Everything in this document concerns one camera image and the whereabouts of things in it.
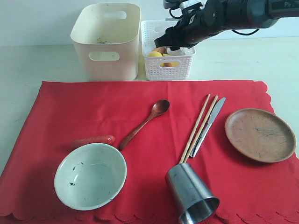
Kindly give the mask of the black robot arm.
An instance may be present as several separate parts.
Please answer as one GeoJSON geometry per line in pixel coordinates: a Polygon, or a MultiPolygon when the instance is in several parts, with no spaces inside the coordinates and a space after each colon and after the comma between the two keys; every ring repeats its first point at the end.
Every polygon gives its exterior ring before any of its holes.
{"type": "Polygon", "coordinates": [[[154,43],[171,50],[192,48],[199,42],[231,30],[241,29],[257,32],[273,26],[280,18],[297,17],[297,0],[165,0],[164,8],[181,10],[175,26],[154,43]]]}

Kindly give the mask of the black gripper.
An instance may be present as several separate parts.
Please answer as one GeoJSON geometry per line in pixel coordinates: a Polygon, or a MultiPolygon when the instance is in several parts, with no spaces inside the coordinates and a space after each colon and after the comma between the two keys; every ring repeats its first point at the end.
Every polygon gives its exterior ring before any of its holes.
{"type": "Polygon", "coordinates": [[[199,42],[222,32],[224,7],[205,7],[194,13],[188,23],[168,28],[165,35],[154,40],[156,48],[191,48],[199,42]]]}

